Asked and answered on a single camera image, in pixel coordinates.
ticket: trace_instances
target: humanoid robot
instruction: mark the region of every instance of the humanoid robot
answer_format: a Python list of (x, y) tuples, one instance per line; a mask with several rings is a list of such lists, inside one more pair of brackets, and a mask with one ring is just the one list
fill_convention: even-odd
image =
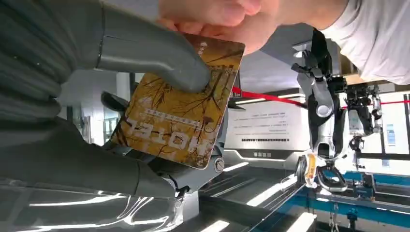
[[(304, 65), (294, 64), (292, 69), (299, 73), (298, 83), (306, 94), (311, 153), (300, 157), (298, 166), (302, 168), (297, 168), (298, 178), (308, 187), (316, 188), (317, 176), (323, 189), (343, 192), (347, 183), (335, 167), (335, 161), (345, 157), (349, 149), (360, 152), (364, 145), (362, 137), (382, 132), (379, 90), (370, 89), (367, 84), (347, 86), (342, 76), (333, 75), (325, 37), (316, 29), (312, 48), (303, 52), (303, 58)], [(347, 94), (347, 109), (340, 106), (339, 93)]]

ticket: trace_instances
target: metal bolt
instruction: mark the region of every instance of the metal bolt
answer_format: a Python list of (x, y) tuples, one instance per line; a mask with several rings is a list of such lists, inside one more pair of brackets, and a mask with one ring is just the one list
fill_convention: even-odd
[(216, 173), (221, 173), (223, 169), (225, 168), (225, 161), (223, 161), (222, 158), (217, 158), (215, 160), (214, 167), (215, 167)]

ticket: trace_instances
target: white sleeve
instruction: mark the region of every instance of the white sleeve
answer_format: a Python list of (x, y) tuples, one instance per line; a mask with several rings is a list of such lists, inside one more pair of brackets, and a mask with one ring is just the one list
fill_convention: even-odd
[(341, 47), (364, 80), (410, 84), (410, 0), (350, 0), (322, 33)]

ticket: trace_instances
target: red rope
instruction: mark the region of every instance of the red rope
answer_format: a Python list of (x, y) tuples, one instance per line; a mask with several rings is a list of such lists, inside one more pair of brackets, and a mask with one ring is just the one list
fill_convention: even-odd
[(293, 105), (296, 105), (302, 108), (307, 107), (305, 104), (297, 102), (297, 101), (293, 101), (293, 100), (286, 99), (286, 98), (279, 98), (277, 96), (267, 95), (267, 94), (262, 94), (262, 93), (246, 92), (246, 91), (242, 91), (238, 87), (233, 87), (232, 92), (237, 93), (237, 94), (242, 94), (242, 97), (244, 98), (254, 98), (254, 99), (265, 98), (266, 100), (269, 100), (269, 101), (289, 103), (289, 104), (293, 104)]

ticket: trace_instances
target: white sign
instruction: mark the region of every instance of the white sign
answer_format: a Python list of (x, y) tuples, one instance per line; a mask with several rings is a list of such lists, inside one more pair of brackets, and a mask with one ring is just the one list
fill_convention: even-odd
[(278, 101), (240, 106), (246, 111), (229, 110), (226, 149), (309, 149), (306, 109)]

